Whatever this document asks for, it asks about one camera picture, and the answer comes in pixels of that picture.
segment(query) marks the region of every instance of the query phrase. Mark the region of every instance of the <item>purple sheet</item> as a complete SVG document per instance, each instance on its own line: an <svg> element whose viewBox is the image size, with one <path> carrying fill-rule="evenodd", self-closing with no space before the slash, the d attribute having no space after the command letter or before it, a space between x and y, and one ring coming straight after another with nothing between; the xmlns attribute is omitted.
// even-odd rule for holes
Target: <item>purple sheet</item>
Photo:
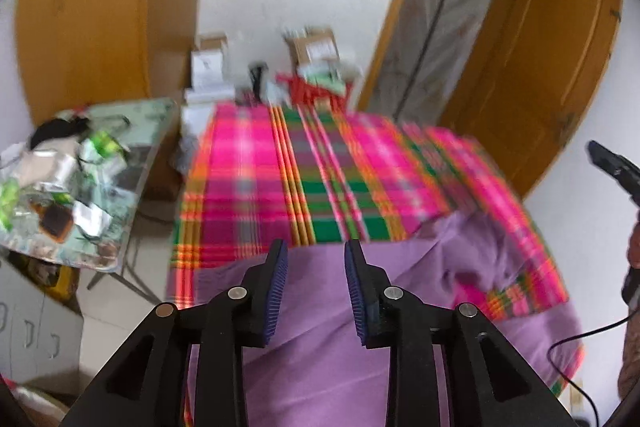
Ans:
<svg viewBox="0 0 640 427"><path fill-rule="evenodd" d="M490 217L461 213L425 224L403 243L363 244L367 262L383 267L392 283L423 302L453 308L456 281L482 291L513 282L523 260ZM197 304L238 285L257 257L198 274ZM579 324L568 303L496 324L547 385L558 375L546 361L555 341L575 335ZM560 367L578 344L556 351ZM439 349L436 361L440 358ZM191 360L194 398L197 351ZM244 350L244 387L252 427L375 427L385 424L388 349L360 345L344 275L344 245L289 251L289 275L278 328L267 349ZM446 397L440 393L442 409Z"/></svg>

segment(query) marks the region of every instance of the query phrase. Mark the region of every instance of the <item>screw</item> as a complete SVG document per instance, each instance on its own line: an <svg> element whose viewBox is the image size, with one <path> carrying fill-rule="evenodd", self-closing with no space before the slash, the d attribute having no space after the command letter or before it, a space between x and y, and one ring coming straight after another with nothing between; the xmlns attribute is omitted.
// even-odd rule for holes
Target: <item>screw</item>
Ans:
<svg viewBox="0 0 640 427"><path fill-rule="evenodd" d="M226 294L230 299L239 301L240 299L244 299L246 297L246 290L242 288L242 286L236 286L235 288L231 288Z"/></svg>
<svg viewBox="0 0 640 427"><path fill-rule="evenodd" d="M397 301L398 299L401 299L403 295L404 292L402 291L402 289L396 286L389 286L389 288L385 289L385 297L387 299Z"/></svg>
<svg viewBox="0 0 640 427"><path fill-rule="evenodd" d="M460 304L458 309L461 314L463 314L465 317L468 317L468 318L472 318L478 315L478 308L473 306L473 304L469 304L468 302Z"/></svg>
<svg viewBox="0 0 640 427"><path fill-rule="evenodd" d="M174 307L171 304L160 304L156 308L156 315L161 318L169 317L174 312Z"/></svg>

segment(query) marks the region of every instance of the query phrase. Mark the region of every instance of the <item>drawer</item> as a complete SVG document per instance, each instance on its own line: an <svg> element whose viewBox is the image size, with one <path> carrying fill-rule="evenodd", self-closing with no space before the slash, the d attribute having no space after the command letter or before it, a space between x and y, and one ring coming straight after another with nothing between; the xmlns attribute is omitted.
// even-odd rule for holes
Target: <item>drawer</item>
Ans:
<svg viewBox="0 0 640 427"><path fill-rule="evenodd" d="M11 324L11 375L12 380L17 383L29 383L38 376L36 357L44 293L20 274L13 277L11 284L14 297L14 316Z"/></svg>
<svg viewBox="0 0 640 427"><path fill-rule="evenodd" d="M9 261L0 257L0 375L11 378L11 321L14 316L14 298L11 281L13 272Z"/></svg>
<svg viewBox="0 0 640 427"><path fill-rule="evenodd" d="M78 394L82 324L80 315L45 297L38 332L38 378L34 381L39 388Z"/></svg>

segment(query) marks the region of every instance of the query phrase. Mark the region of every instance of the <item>floor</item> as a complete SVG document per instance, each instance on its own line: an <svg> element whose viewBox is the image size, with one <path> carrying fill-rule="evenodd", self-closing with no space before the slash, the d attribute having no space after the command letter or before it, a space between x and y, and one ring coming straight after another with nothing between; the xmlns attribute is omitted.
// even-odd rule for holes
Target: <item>floor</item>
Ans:
<svg viewBox="0 0 640 427"><path fill-rule="evenodd" d="M141 210L162 219L172 219L174 206L143 202ZM129 263L135 273L160 298L164 299L166 279L171 258L172 225L153 223L137 218L130 242ZM104 277L91 289L87 285L95 272L83 269L76 294L84 316L84 331L80 348L81 390L87 387L111 355L120 347L153 306L111 277Z"/></svg>

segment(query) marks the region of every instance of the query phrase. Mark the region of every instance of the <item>power outlet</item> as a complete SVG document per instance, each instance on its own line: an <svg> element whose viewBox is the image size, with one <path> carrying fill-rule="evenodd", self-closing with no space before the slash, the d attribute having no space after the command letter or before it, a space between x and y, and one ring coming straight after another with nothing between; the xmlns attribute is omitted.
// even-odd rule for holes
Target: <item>power outlet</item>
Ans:
<svg viewBox="0 0 640 427"><path fill-rule="evenodd" d="M575 380L575 384L582 388L582 379ZM573 386L569 389L569 408L571 414L584 410L584 397Z"/></svg>

